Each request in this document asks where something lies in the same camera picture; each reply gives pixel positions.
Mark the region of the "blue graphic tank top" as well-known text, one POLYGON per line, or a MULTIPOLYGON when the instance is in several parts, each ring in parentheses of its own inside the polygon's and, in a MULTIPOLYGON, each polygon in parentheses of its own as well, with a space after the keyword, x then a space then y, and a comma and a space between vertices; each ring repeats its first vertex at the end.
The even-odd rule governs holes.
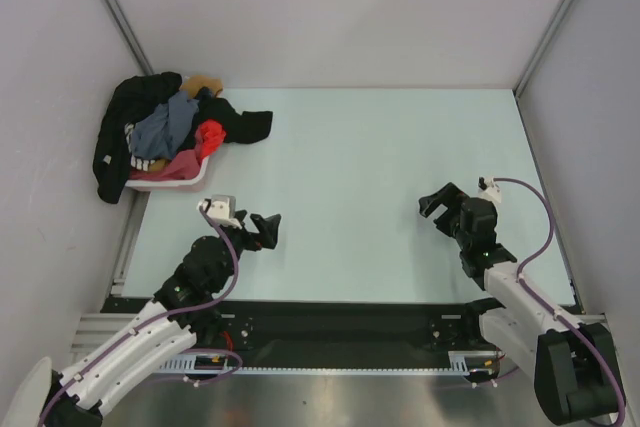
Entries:
POLYGON ((135 124, 131 133, 132 154, 144 160, 172 160, 198 111, 199 102, 190 99, 186 91, 178 91, 135 124))

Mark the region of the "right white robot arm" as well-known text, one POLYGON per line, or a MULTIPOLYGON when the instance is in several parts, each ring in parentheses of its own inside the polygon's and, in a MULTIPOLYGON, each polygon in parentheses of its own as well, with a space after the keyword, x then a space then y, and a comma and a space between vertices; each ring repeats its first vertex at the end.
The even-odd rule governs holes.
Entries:
POLYGON ((502 178, 481 178, 472 197, 447 183, 419 200, 427 218, 436 209, 436 228, 459 246, 465 274, 496 306, 461 323, 463 340, 473 348, 489 343, 506 354, 533 382, 536 399, 557 426, 585 421, 598 426, 626 420, 626 396, 610 331, 588 324, 542 292, 526 266, 549 247, 519 261, 497 240, 502 178))

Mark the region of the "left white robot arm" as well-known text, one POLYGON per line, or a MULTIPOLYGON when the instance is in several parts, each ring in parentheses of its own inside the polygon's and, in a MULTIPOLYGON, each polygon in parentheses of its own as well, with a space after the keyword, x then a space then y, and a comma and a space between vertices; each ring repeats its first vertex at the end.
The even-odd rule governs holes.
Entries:
POLYGON ((282 220, 234 210, 233 198, 204 199, 213 229, 197 239, 174 273, 134 318, 100 347, 53 375, 40 426, 98 426, 113 407, 164 362, 221 334, 216 307, 234 290, 246 251, 273 250, 282 220))

